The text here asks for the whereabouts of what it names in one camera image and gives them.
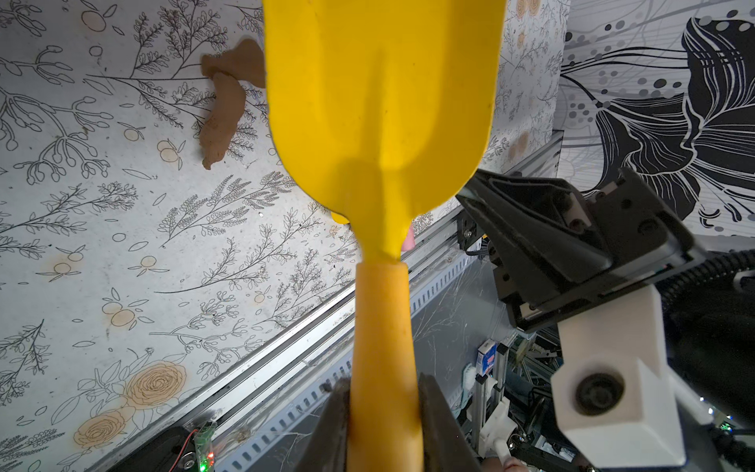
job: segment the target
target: yellow plastic shovel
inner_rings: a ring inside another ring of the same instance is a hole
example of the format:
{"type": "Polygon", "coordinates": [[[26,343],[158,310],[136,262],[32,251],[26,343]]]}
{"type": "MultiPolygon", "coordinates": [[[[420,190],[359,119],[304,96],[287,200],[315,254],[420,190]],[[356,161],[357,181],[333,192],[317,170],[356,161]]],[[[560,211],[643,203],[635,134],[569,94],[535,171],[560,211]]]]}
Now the yellow plastic shovel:
{"type": "Polygon", "coordinates": [[[356,332],[347,470],[419,472],[401,243],[488,141],[505,0],[265,0],[270,127],[297,184],[352,225],[356,332]]]}

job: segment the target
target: metal frame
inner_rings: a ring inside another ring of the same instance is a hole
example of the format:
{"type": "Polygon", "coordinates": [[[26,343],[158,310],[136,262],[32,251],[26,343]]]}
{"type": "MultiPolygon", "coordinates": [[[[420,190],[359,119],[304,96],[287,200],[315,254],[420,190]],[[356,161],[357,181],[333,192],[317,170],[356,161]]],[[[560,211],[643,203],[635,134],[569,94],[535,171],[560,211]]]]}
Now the metal frame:
{"type": "MultiPolygon", "coordinates": [[[[448,261],[444,263],[444,256],[447,258],[446,253],[455,246],[456,218],[460,211],[461,207],[455,208],[417,235],[417,245],[402,257],[410,272],[412,314],[450,281],[448,276],[444,275],[446,282],[441,282],[433,279],[433,275],[437,275],[435,272],[439,262],[443,263],[443,267],[449,265],[448,261]],[[429,294],[422,293],[424,287],[427,287],[429,294]]],[[[464,253],[457,250],[456,255],[464,253]]],[[[451,268],[454,278],[461,273],[461,269],[451,268]]],[[[322,362],[315,362],[319,356],[330,349],[336,349],[339,342],[348,344],[347,338],[353,330],[353,313],[352,283],[230,367],[187,401],[154,421],[137,436],[100,459],[90,470],[104,472],[110,469],[172,426],[191,430],[197,424],[215,420],[218,429],[214,440],[220,439],[247,415],[265,409],[269,400],[278,399],[282,387],[285,386],[287,390],[300,373],[311,372],[312,369],[308,368],[322,362]]]]}
{"type": "MultiPolygon", "coordinates": [[[[509,172],[532,176],[555,174],[557,165],[550,167],[550,162],[554,158],[557,162],[562,138],[563,132],[555,131],[548,144],[509,172]]],[[[417,245],[402,257],[409,267],[412,316],[458,277],[472,260],[455,247],[456,219],[460,211],[459,206],[416,235],[417,245]]],[[[221,458],[226,456],[216,466],[217,470],[223,470],[225,464],[230,464],[229,472],[238,470],[233,462],[236,460],[234,449],[240,443],[249,444],[258,456],[263,448],[257,445],[260,452],[254,449],[253,434],[259,433],[265,449],[271,447],[276,438],[285,435],[326,397],[321,394],[324,392],[319,389],[320,385],[339,375],[348,375],[353,297],[352,284],[100,459],[89,471],[107,471],[170,427],[191,430],[208,419],[218,423],[213,438],[219,445],[216,454],[221,458]],[[263,436],[267,433],[262,431],[277,434],[267,437],[270,443],[266,443],[263,436]]],[[[252,457],[249,451],[238,448],[238,455],[248,467],[245,454],[252,457]]]]}

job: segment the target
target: red wire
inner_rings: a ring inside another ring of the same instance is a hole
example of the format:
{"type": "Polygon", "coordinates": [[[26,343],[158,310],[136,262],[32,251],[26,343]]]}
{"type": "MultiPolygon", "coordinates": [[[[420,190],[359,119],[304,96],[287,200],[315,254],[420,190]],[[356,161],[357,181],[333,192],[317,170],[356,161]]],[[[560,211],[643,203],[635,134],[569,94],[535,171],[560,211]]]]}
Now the red wire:
{"type": "Polygon", "coordinates": [[[183,441],[183,447],[181,448],[181,451],[178,453],[178,457],[176,457],[176,461],[173,463],[173,467],[168,470],[168,472],[173,472],[173,469],[176,468],[176,464],[178,464],[178,461],[181,459],[181,455],[183,454],[183,450],[186,449],[186,445],[189,443],[189,440],[191,439],[191,436],[196,433],[199,430],[194,430],[191,433],[189,433],[189,436],[186,437],[186,440],[183,441]]]}

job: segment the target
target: shovel handle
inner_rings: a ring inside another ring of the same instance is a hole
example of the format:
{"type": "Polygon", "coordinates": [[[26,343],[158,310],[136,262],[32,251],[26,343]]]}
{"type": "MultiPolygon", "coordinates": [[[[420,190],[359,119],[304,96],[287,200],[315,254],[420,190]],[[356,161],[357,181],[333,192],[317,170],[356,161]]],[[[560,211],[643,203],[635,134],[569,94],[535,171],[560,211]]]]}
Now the shovel handle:
{"type": "Polygon", "coordinates": [[[356,266],[347,472],[421,472],[422,421],[403,262],[356,266]]]}

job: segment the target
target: white plastic part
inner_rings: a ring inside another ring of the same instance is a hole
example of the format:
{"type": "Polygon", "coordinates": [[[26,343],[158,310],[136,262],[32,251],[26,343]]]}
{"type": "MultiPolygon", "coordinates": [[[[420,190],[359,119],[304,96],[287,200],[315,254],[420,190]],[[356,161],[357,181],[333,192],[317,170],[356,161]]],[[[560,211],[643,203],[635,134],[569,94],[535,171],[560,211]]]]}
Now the white plastic part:
{"type": "Polygon", "coordinates": [[[595,467],[679,466],[686,461],[661,298],[650,285],[559,323],[564,365],[553,375],[559,429],[595,467]],[[612,409],[585,415],[579,383],[605,373],[624,385],[612,409]]]}
{"type": "Polygon", "coordinates": [[[706,425],[713,422],[713,415],[708,410],[708,407],[700,399],[701,396],[682,380],[682,378],[668,367],[669,380],[671,381],[671,387],[673,388],[673,395],[676,397],[676,401],[684,408],[698,424],[706,425]]]}
{"type": "Polygon", "coordinates": [[[493,393],[493,387],[498,385],[498,381],[495,380],[493,377],[488,376],[485,378],[485,400],[490,398],[490,396],[493,393]]]}
{"type": "Polygon", "coordinates": [[[495,407],[490,418],[485,422],[485,426],[479,432],[477,453],[485,457],[485,454],[492,449],[498,454],[498,457],[501,458],[501,463],[503,463],[506,458],[501,457],[501,452],[505,448],[506,455],[510,455],[509,446],[506,441],[511,436],[514,428],[516,428],[516,423],[509,418],[509,399],[504,397],[498,403],[498,406],[495,407]],[[503,446],[500,444],[496,445],[496,442],[499,440],[503,441],[503,446]]]}
{"type": "Polygon", "coordinates": [[[467,364],[464,367],[464,371],[461,373],[461,381],[464,385],[464,389],[467,392],[472,392],[476,375],[477,373],[475,372],[475,366],[473,366],[472,364],[467,364]]]}
{"type": "Polygon", "coordinates": [[[505,465],[509,457],[511,457],[511,451],[509,450],[509,444],[506,440],[493,441],[493,450],[495,450],[498,460],[501,461],[501,465],[505,465]]]}

